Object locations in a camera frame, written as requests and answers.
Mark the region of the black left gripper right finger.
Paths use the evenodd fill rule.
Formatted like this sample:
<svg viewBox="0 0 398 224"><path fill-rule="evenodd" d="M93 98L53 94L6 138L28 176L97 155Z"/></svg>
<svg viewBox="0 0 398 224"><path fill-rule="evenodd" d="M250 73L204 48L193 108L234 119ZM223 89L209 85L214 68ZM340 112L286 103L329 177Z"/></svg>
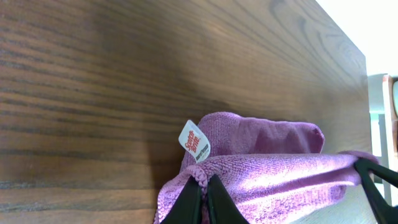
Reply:
<svg viewBox="0 0 398 224"><path fill-rule="evenodd" d="M249 224L217 175L213 175L208 182L207 196L211 224Z"/></svg>

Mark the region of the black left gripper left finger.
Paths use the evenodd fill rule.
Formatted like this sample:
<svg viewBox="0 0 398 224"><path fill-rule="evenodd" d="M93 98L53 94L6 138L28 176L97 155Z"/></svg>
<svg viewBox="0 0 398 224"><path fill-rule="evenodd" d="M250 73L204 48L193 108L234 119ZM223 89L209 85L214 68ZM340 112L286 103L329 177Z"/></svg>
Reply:
<svg viewBox="0 0 398 224"><path fill-rule="evenodd" d="M191 176L161 224L200 224L201 206L201 187Z"/></svg>

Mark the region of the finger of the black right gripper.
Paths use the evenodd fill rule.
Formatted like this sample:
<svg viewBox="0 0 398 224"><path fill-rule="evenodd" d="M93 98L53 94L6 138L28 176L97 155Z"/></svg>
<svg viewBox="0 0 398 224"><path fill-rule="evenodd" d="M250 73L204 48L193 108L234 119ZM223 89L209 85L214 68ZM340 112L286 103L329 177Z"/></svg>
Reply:
<svg viewBox="0 0 398 224"><path fill-rule="evenodd" d="M397 172L368 159L358 159L354 163L354 168L361 178L361 185L378 224L397 224L397 206L390 206L384 200L370 177L370 173L375 174L397 187Z"/></svg>

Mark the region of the purple microfiber cloth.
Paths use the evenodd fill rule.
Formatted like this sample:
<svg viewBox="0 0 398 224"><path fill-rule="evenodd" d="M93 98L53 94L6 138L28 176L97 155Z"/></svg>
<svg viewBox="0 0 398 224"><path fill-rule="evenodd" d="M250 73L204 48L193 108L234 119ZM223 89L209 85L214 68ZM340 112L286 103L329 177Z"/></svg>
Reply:
<svg viewBox="0 0 398 224"><path fill-rule="evenodd" d="M202 196L217 175L249 223L288 223L338 203L359 185L354 163L376 162L367 152L324 154L325 137L312 123L245 118L229 112L187 121L178 138L185 150L179 174L157 197L162 222L183 186L194 178Z"/></svg>

